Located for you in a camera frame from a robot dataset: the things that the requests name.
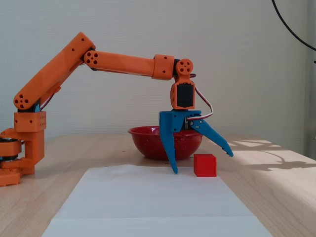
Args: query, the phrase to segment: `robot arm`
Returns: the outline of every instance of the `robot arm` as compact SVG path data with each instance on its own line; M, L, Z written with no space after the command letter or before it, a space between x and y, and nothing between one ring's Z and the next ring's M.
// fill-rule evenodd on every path
M193 70L190 60L175 60L168 55L147 59L94 49L93 42L80 32L16 94L14 105L18 111L34 112L37 106L40 107L60 90L61 84L83 62L94 71L134 74L161 80L175 77L177 82L171 90L172 107L194 109L195 85L190 80Z
M229 155L233 155L227 142L214 130L207 126L195 125L205 122L203 119L209 115L202 117L200 111L188 111L195 108L195 90L198 92L190 79L193 76L192 61L174 59L169 55L157 54L154 59L147 59L96 51L93 42L80 32L14 97L13 103L18 109L14 113L14 128L0 133L0 186L18 184L20 176L34 174L35 164L44 157L46 112L42 109L81 64L86 64L93 71L134 74L161 80L175 78L170 92L174 110L161 112L159 119L160 137L175 173L177 167L173 133L180 131L184 124L188 129L188 121L192 129L210 138ZM25 157L17 159L23 143Z

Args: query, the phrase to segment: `table surface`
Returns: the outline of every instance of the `table surface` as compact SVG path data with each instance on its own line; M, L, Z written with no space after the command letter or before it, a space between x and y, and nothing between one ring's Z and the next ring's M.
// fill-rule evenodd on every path
M218 175L276 237L316 236L316 161L253 136L226 136L230 158L207 138L196 152L217 157ZM0 236L41 236L89 168L145 159L130 135L62 136L45 146L36 174L0 188ZM193 159L178 162L193 166Z

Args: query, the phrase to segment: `red bowl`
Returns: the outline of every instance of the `red bowl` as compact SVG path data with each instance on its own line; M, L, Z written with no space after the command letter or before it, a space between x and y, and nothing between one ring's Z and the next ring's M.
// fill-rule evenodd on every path
M135 127L128 131L136 148L147 158L157 160L168 160L164 151L160 135L159 126ZM175 132L174 148L176 151L176 160L187 159L200 146L203 136L193 130L183 130Z

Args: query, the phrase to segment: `white paper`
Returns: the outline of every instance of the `white paper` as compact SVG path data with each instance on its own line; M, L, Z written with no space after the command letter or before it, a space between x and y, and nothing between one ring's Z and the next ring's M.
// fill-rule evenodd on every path
M219 177L122 165L89 169L43 236L271 235Z

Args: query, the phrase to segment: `white wall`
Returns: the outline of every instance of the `white wall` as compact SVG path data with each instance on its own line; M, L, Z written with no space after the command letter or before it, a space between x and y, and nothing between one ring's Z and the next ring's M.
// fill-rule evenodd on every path
M306 37L306 0L278 0ZM306 49L269 0L10 0L0 3L0 128L14 95L79 31L98 50L190 58L221 134L254 134L303 150ZM158 124L173 82L77 69L47 106L46 137L125 133ZM197 100L197 108L208 113Z
M308 0L308 43L316 47L316 1ZM316 159L316 52L307 50L305 154Z

